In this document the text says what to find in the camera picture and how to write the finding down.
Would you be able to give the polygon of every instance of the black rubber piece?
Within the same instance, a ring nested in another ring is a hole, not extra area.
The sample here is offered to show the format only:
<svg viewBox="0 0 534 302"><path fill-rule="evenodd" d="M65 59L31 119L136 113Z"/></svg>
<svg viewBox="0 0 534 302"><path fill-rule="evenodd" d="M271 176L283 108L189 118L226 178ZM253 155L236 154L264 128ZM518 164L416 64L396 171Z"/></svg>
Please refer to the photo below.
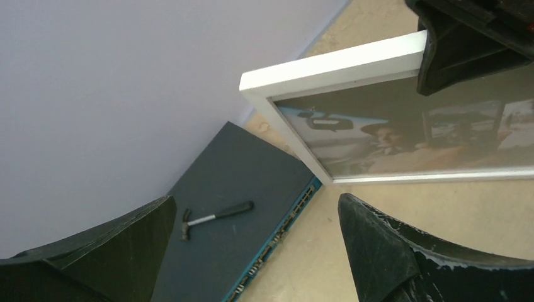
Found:
<svg viewBox="0 0 534 302"><path fill-rule="evenodd" d="M429 96L458 82L534 60L531 0L405 0L428 37L418 93Z"/></svg>
<svg viewBox="0 0 534 302"><path fill-rule="evenodd" d="M176 217L172 197L0 260L0 301L151 300Z"/></svg>
<svg viewBox="0 0 534 302"><path fill-rule="evenodd" d="M350 194L338 211L361 302L534 301L534 261L447 242Z"/></svg>
<svg viewBox="0 0 534 302"><path fill-rule="evenodd" d="M245 201L244 203L236 204L224 210L220 210L215 213L216 218L224 218L229 216L234 216L244 212L251 211L254 208L254 203L252 201Z"/></svg>

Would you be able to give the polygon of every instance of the hammer head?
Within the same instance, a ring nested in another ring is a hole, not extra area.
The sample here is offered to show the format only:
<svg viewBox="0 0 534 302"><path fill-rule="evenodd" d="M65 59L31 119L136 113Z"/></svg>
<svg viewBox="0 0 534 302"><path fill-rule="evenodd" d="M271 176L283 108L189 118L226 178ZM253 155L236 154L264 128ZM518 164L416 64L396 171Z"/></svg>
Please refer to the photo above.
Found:
<svg viewBox="0 0 534 302"><path fill-rule="evenodd" d="M187 224L189 215L191 215L191 210L185 209L182 216L182 241L189 241L189 225Z"/></svg>

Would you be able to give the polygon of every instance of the teal edge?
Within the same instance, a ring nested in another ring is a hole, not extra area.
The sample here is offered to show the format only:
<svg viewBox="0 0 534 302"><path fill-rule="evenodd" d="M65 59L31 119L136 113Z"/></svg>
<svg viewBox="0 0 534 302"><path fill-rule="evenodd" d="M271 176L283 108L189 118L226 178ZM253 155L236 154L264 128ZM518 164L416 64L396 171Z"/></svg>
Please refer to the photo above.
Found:
<svg viewBox="0 0 534 302"><path fill-rule="evenodd" d="M267 239L267 241L265 242L265 244L260 248L260 250L258 251L258 253L254 256L253 260L249 263L249 265L247 266L247 268L245 269L245 271L241 274L241 276L237 279L236 283L231 287L231 290L226 294L226 297L224 297L224 299L222 301L228 301L228 299L230 298L230 296L232 296L232 294L234 293L234 291L236 290L236 288L238 287L238 285L241 283L241 280L243 280L243 278L245 278L245 276L248 274L248 272L252 269L252 267L256 264L256 262L258 261L259 259L259 256L261 255L261 253L263 252L263 250L269 245L269 243L271 243L271 241L273 241L273 239L275 238L276 234L278 234L278 232L281 230L282 228L282 225L283 223L287 220L287 218L291 215L291 213L293 212L293 210L297 207L298 203L300 202L300 200L302 198L304 198L304 195L306 194L306 192L308 191L308 189L311 187L311 186L315 186L315 191L310 195L310 198L308 198L308 200L304 203L304 205L302 206L302 210L300 212L298 212L295 217L293 218L293 220L291 221L291 223L287 226L287 230L289 230L293 224L295 223L295 221L297 220L297 218L300 216L300 214L302 213L302 211L304 210L304 208L308 205L308 203L310 202L310 200L312 200L312 198L314 197L314 195L316 194L316 192L321 188L322 186L322 183L318 180L318 178L316 177L313 177L312 180L308 183L308 185L306 185L306 187L304 188L304 190L302 190L302 193L300 193L300 195L298 196L297 200L294 202L294 204L292 205L292 207L290 208L290 210L288 211L288 213L284 216L284 218L281 220L281 222L276 226L275 228L275 231L271 234L271 236L269 237L269 239ZM271 249L271 251L265 255L265 260L269 259L271 253L274 251L274 249L278 246L278 244L274 245L273 248ZM257 272L253 275L253 276L249 276L249 279L247 281L247 283L245 283L245 288L250 284L250 282L256 277L256 274Z"/></svg>

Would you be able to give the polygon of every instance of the white picture frame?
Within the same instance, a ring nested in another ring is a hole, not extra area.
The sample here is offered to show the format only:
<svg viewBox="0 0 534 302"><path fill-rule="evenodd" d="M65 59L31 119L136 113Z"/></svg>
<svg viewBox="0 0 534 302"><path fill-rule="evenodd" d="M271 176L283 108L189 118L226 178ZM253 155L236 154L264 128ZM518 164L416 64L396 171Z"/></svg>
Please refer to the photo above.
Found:
<svg viewBox="0 0 534 302"><path fill-rule="evenodd" d="M333 178L276 106L277 101L284 99L416 77L423 59L426 37L426 31L418 31L246 72L241 77L239 90L323 184L519 179L534 176L532 167L506 167Z"/></svg>

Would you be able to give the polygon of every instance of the framed photograph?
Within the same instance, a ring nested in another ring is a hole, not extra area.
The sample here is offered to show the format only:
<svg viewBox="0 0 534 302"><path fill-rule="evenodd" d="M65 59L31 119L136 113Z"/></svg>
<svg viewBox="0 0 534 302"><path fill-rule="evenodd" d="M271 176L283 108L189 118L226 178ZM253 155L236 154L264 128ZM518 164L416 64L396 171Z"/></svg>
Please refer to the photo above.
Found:
<svg viewBox="0 0 534 302"><path fill-rule="evenodd" d="M426 31L243 74L324 184L534 176L534 64L416 92Z"/></svg>

